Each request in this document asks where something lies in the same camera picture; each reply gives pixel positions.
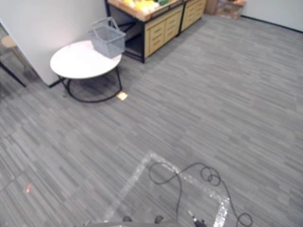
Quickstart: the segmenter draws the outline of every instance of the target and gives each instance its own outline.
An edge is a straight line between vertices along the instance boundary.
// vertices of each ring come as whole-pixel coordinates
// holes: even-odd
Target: black cable
[[[162,165],[162,166],[168,166],[170,169],[172,169],[174,171],[174,175],[163,181],[163,182],[157,182],[155,181],[152,176],[151,176],[151,172],[152,172],[152,169],[157,166],[157,165]],[[178,221],[178,212],[179,212],[179,206],[180,206],[180,201],[181,201],[181,197],[182,197],[182,182],[181,182],[181,179],[180,179],[180,176],[179,174],[182,173],[182,172],[185,172],[187,171],[188,169],[194,167],[194,166],[202,166],[201,170],[200,170],[200,176],[201,178],[204,180],[204,181],[207,181],[209,182],[212,186],[216,186],[218,187],[221,183],[223,184],[225,190],[226,190],[226,193],[228,195],[228,198],[230,199],[230,203],[231,203],[231,208],[232,208],[232,211],[233,211],[233,214],[235,215],[236,219],[237,219],[237,223],[236,223],[236,227],[238,227],[238,224],[240,223],[242,226],[245,226],[245,227],[250,227],[252,226],[252,217],[250,214],[248,213],[241,213],[240,215],[237,215],[236,213],[236,210],[235,210],[235,207],[233,205],[233,202],[232,202],[232,198],[231,198],[231,194],[226,186],[226,183],[221,179],[220,177],[220,174],[219,172],[210,167],[210,166],[207,166],[201,162],[196,162],[196,163],[193,163],[189,166],[187,166],[186,168],[184,168],[183,170],[181,170],[179,173],[177,173],[170,165],[164,163],[164,162],[155,162],[154,164],[152,164],[149,168],[149,171],[148,171],[148,176],[150,178],[150,180],[152,182],[154,182],[155,184],[157,185],[162,185],[162,184],[166,184],[168,182],[170,182],[172,179],[174,179],[175,177],[178,179],[179,181],[179,197],[178,197],[178,201],[177,201],[177,205],[176,205],[176,220]],[[207,177],[205,176],[205,170],[208,170],[208,174],[207,174]],[[246,216],[249,220],[250,220],[250,223],[246,224],[243,222],[243,220],[241,220],[241,218],[243,218],[244,216]]]

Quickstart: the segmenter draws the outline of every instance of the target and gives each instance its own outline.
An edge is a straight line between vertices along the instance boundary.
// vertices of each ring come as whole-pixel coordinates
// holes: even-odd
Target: wall
[[[242,15],[303,31],[303,0],[247,0]]]
[[[105,16],[103,0],[0,0],[0,22],[47,85],[58,79],[52,55]]]

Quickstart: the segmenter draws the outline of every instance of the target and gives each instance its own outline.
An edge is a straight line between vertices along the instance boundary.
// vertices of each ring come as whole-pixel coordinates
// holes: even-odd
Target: gray carpet
[[[179,168],[200,160],[218,169],[254,227],[302,225],[302,34],[205,16],[146,64],[123,57],[125,101],[90,105],[23,75],[9,52],[1,59],[27,84],[1,71],[2,223],[100,220],[154,152]],[[225,226],[235,226],[232,213]]]

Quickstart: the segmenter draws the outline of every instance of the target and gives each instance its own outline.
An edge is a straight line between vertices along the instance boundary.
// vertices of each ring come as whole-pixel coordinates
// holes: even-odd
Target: table leg
[[[109,97],[106,97],[106,98],[103,98],[103,99],[98,99],[98,100],[83,100],[83,99],[80,99],[80,98],[77,98],[72,92],[71,92],[71,81],[72,79],[68,79],[67,83],[65,84],[62,80],[62,84],[63,86],[65,87],[67,93],[74,99],[76,99],[77,101],[79,102],[83,102],[83,103],[98,103],[98,102],[104,102],[104,101],[107,101],[113,97],[115,97],[117,94],[119,94],[121,91],[122,91],[122,84],[121,84],[121,79],[120,79],[120,74],[119,74],[119,70],[118,70],[118,67],[115,68],[115,71],[116,71],[116,74],[117,74],[117,77],[118,77],[118,83],[119,83],[119,90],[114,93],[113,95],[109,96]]]

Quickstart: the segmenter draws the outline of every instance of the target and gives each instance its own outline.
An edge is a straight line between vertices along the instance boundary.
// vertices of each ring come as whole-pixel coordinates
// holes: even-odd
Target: black metal frame
[[[59,76],[59,80],[62,82],[63,86],[65,87],[67,93],[74,99],[76,99],[77,101],[79,102],[83,102],[83,103],[99,103],[99,102],[104,102],[104,101],[107,101],[113,97],[115,97],[117,94],[119,94],[121,91],[122,91],[122,85],[121,85],[121,80],[120,80],[120,74],[119,74],[119,70],[118,70],[118,66],[115,67],[115,70],[116,70],[116,74],[117,74],[117,77],[118,77],[118,82],[119,82],[119,90],[114,93],[113,95],[109,96],[109,97],[106,97],[106,98],[103,98],[103,99],[98,99],[98,100],[83,100],[83,99],[79,99],[77,98],[72,92],[71,92],[71,89],[70,89],[70,85],[71,85],[71,81],[72,79],[68,79],[67,80],[67,83],[65,84],[64,83],[64,79],[63,77]]]
[[[0,61],[0,68],[3,68],[4,71],[6,71],[15,81],[17,81],[19,84],[21,84],[23,87],[26,87],[26,85],[18,78],[12,71],[10,71],[3,63]]]

